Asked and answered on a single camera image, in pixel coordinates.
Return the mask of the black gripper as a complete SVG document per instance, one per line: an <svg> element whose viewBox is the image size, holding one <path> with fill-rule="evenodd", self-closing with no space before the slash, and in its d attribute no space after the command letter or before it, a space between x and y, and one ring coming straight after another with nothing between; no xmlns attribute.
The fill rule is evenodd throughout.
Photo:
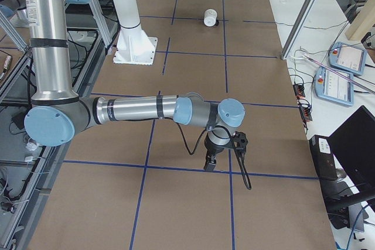
<svg viewBox="0 0 375 250"><path fill-rule="evenodd" d="M224 145L218 145L210 139L210 135L207 134L204 139L204 146L206 148L206 161L203 166L204 171L214 171L216 167L216 155L221 153L224 149L231 149L231 142Z"/></svg>

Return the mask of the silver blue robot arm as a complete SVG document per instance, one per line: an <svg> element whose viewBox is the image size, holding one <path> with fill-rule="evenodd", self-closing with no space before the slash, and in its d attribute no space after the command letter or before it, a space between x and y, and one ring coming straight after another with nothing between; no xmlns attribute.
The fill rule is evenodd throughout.
<svg viewBox="0 0 375 250"><path fill-rule="evenodd" d="M21 2L22 0L1 0L1 12L6 18L12 17L22 6Z"/></svg>
<svg viewBox="0 0 375 250"><path fill-rule="evenodd" d="M234 150L241 171L245 171L247 139L237 131L245 109L235 99L214 104L195 93L111 100L79 97L71 81L66 1L25 0L36 92L24 126L33 140L60 146L78 133L110 121L171 119L180 126L203 128L200 138L207 150L206 171L215 168L216 155L224 149Z"/></svg>

